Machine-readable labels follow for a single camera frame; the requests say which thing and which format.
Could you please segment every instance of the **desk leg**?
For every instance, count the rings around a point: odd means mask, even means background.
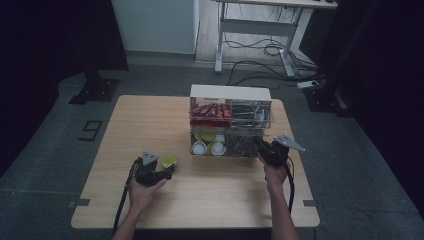
[[[216,47],[216,54],[215,54],[215,72],[216,73],[222,72],[222,35],[224,31],[222,27],[222,23],[224,21],[225,21],[225,3],[222,3],[221,18],[219,21],[218,45]]]
[[[294,78],[294,73],[292,66],[290,65],[288,59],[288,53],[290,52],[290,47],[293,43],[294,35],[296,34],[297,26],[299,26],[300,16],[302,16],[303,8],[297,8],[297,13],[293,22],[293,25],[290,29],[289,36],[287,38],[286,46],[284,50],[280,50],[281,60],[283,61],[284,68],[286,69],[287,76],[290,78]]]

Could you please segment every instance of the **wire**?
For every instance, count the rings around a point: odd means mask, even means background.
[[[276,72],[274,69],[270,68],[269,66],[267,66],[267,65],[265,65],[265,64],[262,64],[262,63],[259,63],[259,62],[255,62],[255,61],[240,61],[240,62],[235,63],[235,64],[233,65],[233,67],[231,68],[230,78],[228,79],[227,86],[236,86],[236,84],[235,84],[235,85],[231,85],[231,84],[230,84],[230,83],[231,83],[231,80],[232,80],[233,73],[234,73],[234,69],[235,69],[235,67],[236,67],[237,65],[239,65],[239,64],[247,64],[247,63],[262,66],[262,67],[264,67],[264,68],[266,68],[266,69],[270,70],[271,72],[273,72],[273,73],[275,74],[275,76],[276,76],[276,77],[278,77],[278,76],[279,76],[279,77],[283,77],[280,73]]]
[[[255,42],[255,43],[252,43],[252,44],[248,44],[248,45],[244,45],[244,44],[241,44],[241,43],[239,43],[239,42],[235,42],[235,41],[228,41],[227,40],[227,36],[226,36],[226,34],[224,33],[224,37],[225,37],[225,43],[227,43],[227,45],[229,46],[229,47],[231,47],[231,48],[255,48],[255,49],[261,49],[261,48],[264,48],[264,47],[254,47],[255,45],[258,45],[259,43],[261,43],[261,42],[265,42],[265,41],[267,41],[267,40],[269,40],[269,39],[262,39],[262,40],[260,40],[260,41],[258,41],[258,42]],[[239,45],[239,46],[231,46],[229,43],[234,43],[234,44],[237,44],[237,45]]]
[[[136,159],[134,161],[134,163],[131,166],[131,169],[129,171],[127,181],[125,182],[125,187],[124,187],[124,191],[122,192],[121,201],[119,202],[118,210],[116,211],[115,222],[113,224],[113,229],[112,229],[112,236],[118,230],[119,217],[121,216],[122,208],[124,207],[125,199],[126,199],[127,193],[128,193],[128,188],[130,187],[131,180],[132,180],[132,178],[134,176],[135,166],[137,165],[137,163],[139,161],[140,161],[139,159]]]
[[[227,6],[225,7],[225,15],[224,15],[224,17],[225,17],[225,18],[227,18],[227,13],[228,13],[228,5],[229,5],[229,4],[227,3]]]
[[[294,15],[296,14],[296,8],[293,8],[293,14],[292,14],[292,22],[293,22],[293,19],[294,19]]]
[[[221,14],[219,14],[219,9],[221,8],[221,3],[218,3],[218,24],[217,24],[217,26],[218,26],[218,33],[219,33],[219,26],[221,25],[220,24],[220,19],[221,19]]]
[[[240,8],[240,14],[241,14],[241,16],[243,17],[243,19],[246,19],[245,17],[244,17],[244,15],[243,15],[243,12],[241,11],[241,4],[239,3],[239,8]]]
[[[269,16],[266,18],[266,20],[268,21],[269,20],[269,18],[272,16],[272,14],[275,12],[275,8],[277,8],[277,11],[278,11],[278,7],[277,6],[274,6],[273,8],[272,8],[272,12],[271,12],[271,14],[269,14]]]
[[[285,171],[286,171],[286,173],[287,173],[287,178],[289,179],[289,185],[290,185],[290,197],[289,197],[289,205],[288,205],[288,208],[289,208],[289,212],[291,212],[292,207],[293,207],[294,193],[295,193],[294,176],[291,174],[291,172],[290,172],[290,168],[289,168],[289,166],[288,166],[287,162],[284,162],[284,163],[283,163],[283,167],[284,167],[284,170],[285,170]]]
[[[290,163],[291,163],[291,165],[292,165],[292,177],[293,177],[293,180],[294,180],[294,163],[293,163],[293,160],[290,158],[290,157],[288,157],[288,159],[290,159]]]
[[[281,14],[283,13],[283,7],[279,7],[280,13],[276,16],[275,21],[279,22],[281,18]]]

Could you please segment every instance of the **black curtain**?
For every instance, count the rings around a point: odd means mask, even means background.
[[[87,70],[128,70],[111,1],[0,1],[0,174],[51,110],[59,82]]]
[[[319,61],[323,93],[340,91],[422,216],[423,12],[422,1],[344,0]]]

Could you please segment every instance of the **white box lid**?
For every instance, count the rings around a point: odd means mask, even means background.
[[[271,101],[271,94],[268,88],[197,84],[191,85],[190,97]]]

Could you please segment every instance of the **power strip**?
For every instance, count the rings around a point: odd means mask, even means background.
[[[301,82],[297,84],[297,89],[302,90],[304,88],[318,88],[319,83],[317,81],[308,81],[308,82]]]

